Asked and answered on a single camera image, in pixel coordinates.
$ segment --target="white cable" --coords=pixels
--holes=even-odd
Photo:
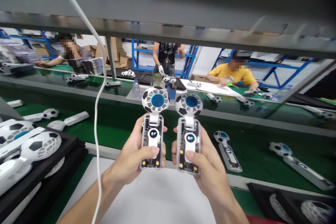
[[[78,5],[78,3],[76,2],[76,0],[69,0],[70,3],[72,4],[72,6],[75,8],[75,10],[77,11],[77,13],[80,15],[80,17],[83,19],[84,23],[86,24],[86,26],[89,28],[89,30],[92,32],[92,34],[94,35],[94,37],[97,39],[100,48],[101,48],[101,53],[103,55],[103,73],[104,73],[104,83],[102,84],[102,87],[100,88],[97,98],[96,98],[96,103],[94,104],[94,141],[96,143],[96,148],[97,148],[97,175],[98,175],[98,202],[97,202],[97,206],[96,206],[96,211],[94,213],[93,219],[92,219],[92,224],[95,224],[96,222],[96,218],[98,215],[98,210],[99,210],[99,206],[100,206],[100,201],[102,198],[102,182],[100,180],[100,168],[99,168],[99,145],[98,145],[98,137],[97,137],[97,116],[98,116],[98,101],[100,98],[100,95],[104,89],[104,86],[107,82],[106,79],[106,55],[105,55],[105,49],[103,46],[103,42],[100,39],[98,33],[96,32],[96,30],[93,28],[92,24],[90,23],[90,21],[88,20],[88,18],[85,16],[84,12],[82,11],[82,9],[80,8],[80,6]]]

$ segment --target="black tray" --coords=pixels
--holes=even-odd
[[[139,70],[132,70],[134,73],[135,73],[135,78],[132,78],[132,77],[127,77],[127,76],[122,76],[121,73],[122,72],[125,72],[125,71],[128,71],[129,69],[126,69],[126,68],[116,68],[115,69],[115,74],[118,78],[123,78],[123,79],[131,79],[131,80],[134,80],[134,79],[141,79],[141,77],[143,76],[144,74],[144,71],[139,71]],[[106,71],[106,76],[108,77],[112,77],[112,74],[111,74],[111,69],[110,70],[107,70]]]
[[[270,199],[269,199],[272,194],[275,194],[277,191],[281,191],[281,190],[277,188],[273,188],[273,187],[267,187],[264,185],[255,184],[255,183],[248,183],[247,187],[249,188],[253,198],[257,202],[260,210],[262,211],[266,219],[281,222],[281,223],[285,222],[274,211],[273,207],[271,206]]]
[[[141,79],[139,79],[139,84],[150,86],[152,82],[152,75],[153,75],[152,72],[144,72]],[[177,90],[182,90],[182,91],[186,90],[185,86],[182,84],[182,82],[178,78],[176,79],[176,82],[174,83],[174,85],[176,86]]]
[[[311,224],[301,211],[301,204],[306,200],[322,202],[336,209],[336,202],[334,198],[300,194],[289,191],[277,191],[276,198],[295,224]]]
[[[54,175],[42,180],[40,189],[14,224],[41,223],[87,154],[85,143],[79,142],[65,157],[62,167]]]
[[[21,120],[1,114],[0,117],[4,120]],[[49,158],[34,162],[31,171],[0,197],[0,223],[2,223],[37,184],[43,180],[51,169],[80,142],[74,135],[47,127],[43,128],[58,133],[62,137],[61,146]]]

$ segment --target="jeans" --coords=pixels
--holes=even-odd
[[[161,66],[163,67],[165,74],[175,77],[175,63],[171,64],[170,61],[164,61],[161,64]],[[159,72],[159,67],[155,64],[153,74],[158,73],[158,72]]]

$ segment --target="worker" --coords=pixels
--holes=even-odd
[[[123,187],[132,183],[140,174],[139,163],[144,159],[151,159],[159,153],[159,148],[156,146],[146,146],[139,149],[139,146],[141,146],[143,121],[144,116],[137,120],[133,132],[126,141],[118,158],[101,176],[102,196],[96,223],[101,223],[106,211]],[[216,223],[248,224],[242,208],[231,191],[222,160],[203,127],[201,128],[201,138],[202,153],[189,150],[186,152],[186,155],[192,163],[201,169],[201,175],[195,177],[195,180],[201,192],[210,202]],[[171,149],[173,164],[176,165],[176,141],[173,142]],[[166,165],[165,155],[166,146],[163,144],[162,168]],[[97,200],[98,182],[96,181],[58,224],[90,224],[94,216]]]
[[[236,84],[243,81],[245,86],[249,85],[249,90],[258,88],[258,82],[246,65],[250,58],[251,53],[249,51],[235,50],[229,63],[221,64],[212,69],[205,78],[208,81],[219,83],[221,87],[227,86],[229,82]]]
[[[167,74],[175,77],[176,51],[180,54],[180,58],[184,58],[185,53],[183,44],[154,42],[153,59],[155,67],[153,73],[160,73],[161,75]]]
[[[80,47],[76,44],[70,33],[57,34],[55,36],[55,40],[63,46],[65,54],[58,56],[50,62],[35,61],[36,66],[49,68],[56,65],[61,65],[66,60],[93,57],[88,49]]]

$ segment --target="yellow shirt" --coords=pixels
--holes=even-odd
[[[227,63],[221,64],[214,68],[209,74],[219,78],[233,78],[233,84],[236,84],[239,81],[243,81],[244,85],[246,86],[252,84],[253,82],[257,82],[249,68],[239,68],[232,72],[230,71],[229,65]]]

